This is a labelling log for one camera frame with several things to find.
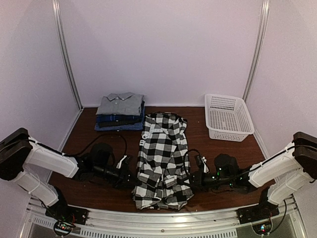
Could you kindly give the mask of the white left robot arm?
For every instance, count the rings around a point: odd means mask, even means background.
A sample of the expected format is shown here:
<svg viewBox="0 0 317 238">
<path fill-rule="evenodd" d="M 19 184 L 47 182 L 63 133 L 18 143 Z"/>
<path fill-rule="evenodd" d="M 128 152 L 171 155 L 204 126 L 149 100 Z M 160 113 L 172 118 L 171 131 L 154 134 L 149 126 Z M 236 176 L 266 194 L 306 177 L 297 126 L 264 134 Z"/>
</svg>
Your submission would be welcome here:
<svg viewBox="0 0 317 238">
<path fill-rule="evenodd" d="M 94 177 L 108 181 L 112 187 L 128 187 L 137 184 L 129 169 L 131 157 L 123 154 L 115 161 L 113 148 L 106 143 L 91 141 L 76 154 L 57 151 L 31 137 L 21 127 L 0 143 L 0 178 L 19 185 L 38 198 L 46 215 L 71 224 L 85 224 L 88 210 L 68 205 L 62 191 L 42 180 L 34 171 L 41 167 L 76 181 Z"/>
</svg>

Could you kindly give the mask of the black white plaid shirt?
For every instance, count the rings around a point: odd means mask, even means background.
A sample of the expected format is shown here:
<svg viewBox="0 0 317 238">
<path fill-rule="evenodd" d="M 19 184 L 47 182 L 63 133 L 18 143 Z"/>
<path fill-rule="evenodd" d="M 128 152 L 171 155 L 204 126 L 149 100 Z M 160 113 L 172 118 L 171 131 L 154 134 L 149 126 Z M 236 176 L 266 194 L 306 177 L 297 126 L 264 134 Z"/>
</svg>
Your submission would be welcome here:
<svg viewBox="0 0 317 238">
<path fill-rule="evenodd" d="M 136 167 L 139 184 L 132 191 L 138 210 L 180 210 L 194 196 L 188 186 L 186 128 L 187 120 L 177 114 L 145 116 Z"/>
</svg>

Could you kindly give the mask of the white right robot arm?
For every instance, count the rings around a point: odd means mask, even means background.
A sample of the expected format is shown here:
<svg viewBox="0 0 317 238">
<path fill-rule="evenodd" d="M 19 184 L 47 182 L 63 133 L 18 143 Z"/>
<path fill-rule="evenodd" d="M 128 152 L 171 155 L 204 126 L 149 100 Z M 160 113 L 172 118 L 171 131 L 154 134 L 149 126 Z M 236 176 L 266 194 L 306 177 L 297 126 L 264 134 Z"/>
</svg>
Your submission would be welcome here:
<svg viewBox="0 0 317 238">
<path fill-rule="evenodd" d="M 205 158 L 196 157 L 199 170 L 189 175 L 190 185 L 202 189 L 229 186 L 236 192 L 251 193 L 283 176 L 279 182 L 261 192 L 254 215 L 264 219 L 289 195 L 317 179 L 317 139 L 304 132 L 296 132 L 284 149 L 269 159 L 241 169 L 235 157 L 219 154 L 214 159 L 216 172 L 211 174 Z"/>
</svg>

